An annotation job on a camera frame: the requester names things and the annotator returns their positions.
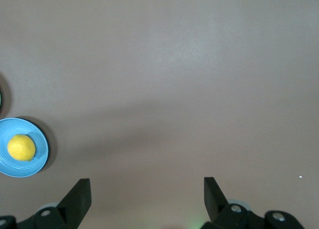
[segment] green light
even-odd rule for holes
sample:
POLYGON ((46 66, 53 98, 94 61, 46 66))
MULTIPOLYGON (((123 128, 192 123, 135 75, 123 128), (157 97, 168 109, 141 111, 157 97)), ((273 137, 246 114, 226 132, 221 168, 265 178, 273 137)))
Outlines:
POLYGON ((187 223, 188 229, 200 229, 208 220, 203 215, 198 215, 187 223))

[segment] lemon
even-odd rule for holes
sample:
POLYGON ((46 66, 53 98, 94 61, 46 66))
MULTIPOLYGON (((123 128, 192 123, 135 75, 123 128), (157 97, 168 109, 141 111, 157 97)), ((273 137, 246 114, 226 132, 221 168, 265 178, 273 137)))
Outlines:
POLYGON ((35 145, 27 135, 14 135, 8 142, 10 156, 19 161, 30 161, 35 154, 35 145))

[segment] screw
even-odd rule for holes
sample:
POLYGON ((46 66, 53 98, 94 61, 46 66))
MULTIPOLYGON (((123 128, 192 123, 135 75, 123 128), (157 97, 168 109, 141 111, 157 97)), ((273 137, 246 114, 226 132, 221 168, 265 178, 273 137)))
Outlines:
POLYGON ((45 217, 45 216, 49 215, 50 213, 51 213, 50 210, 45 210, 45 211, 41 212, 41 216, 45 217))
POLYGON ((0 226, 2 226, 2 225, 4 225, 4 224, 6 224, 6 219, 0 220, 0 226))
POLYGON ((232 205, 231 209, 232 209, 233 212, 241 213, 241 208, 238 205, 232 205))
POLYGON ((281 213, 273 213, 273 217, 276 220, 279 220, 281 222, 283 222, 285 220, 284 215, 282 215, 281 213))

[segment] metal bolt head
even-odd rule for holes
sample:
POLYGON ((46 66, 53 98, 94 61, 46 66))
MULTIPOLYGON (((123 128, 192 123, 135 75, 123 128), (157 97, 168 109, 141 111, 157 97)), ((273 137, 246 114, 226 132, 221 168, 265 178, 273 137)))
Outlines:
POLYGON ((235 213, 241 213, 241 208, 240 208, 240 206, 238 206, 238 205, 232 205, 232 206, 231 206, 231 209, 232 209, 232 211, 235 212, 235 213))
POLYGON ((45 217, 45 216, 49 215, 50 213, 51 213, 50 210, 45 210, 45 211, 41 212, 41 216, 45 217))
POLYGON ((4 224, 6 224, 6 219, 0 220, 0 226, 2 226, 2 225, 4 225, 4 224))
POLYGON ((282 215, 281 213, 273 213, 273 217, 274 217, 274 219, 279 220, 281 222, 286 220, 284 215, 282 215))

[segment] blue plate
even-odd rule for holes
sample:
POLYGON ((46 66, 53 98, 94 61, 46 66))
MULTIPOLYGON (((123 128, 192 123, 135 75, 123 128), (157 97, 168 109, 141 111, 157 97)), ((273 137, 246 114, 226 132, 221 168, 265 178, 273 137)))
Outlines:
POLYGON ((28 177, 39 172, 46 163, 49 154, 45 135, 34 124, 20 118, 0 120, 0 172, 17 178, 28 177), (7 151, 9 140, 16 134, 30 137, 35 144, 35 155, 30 162, 18 161, 7 151))

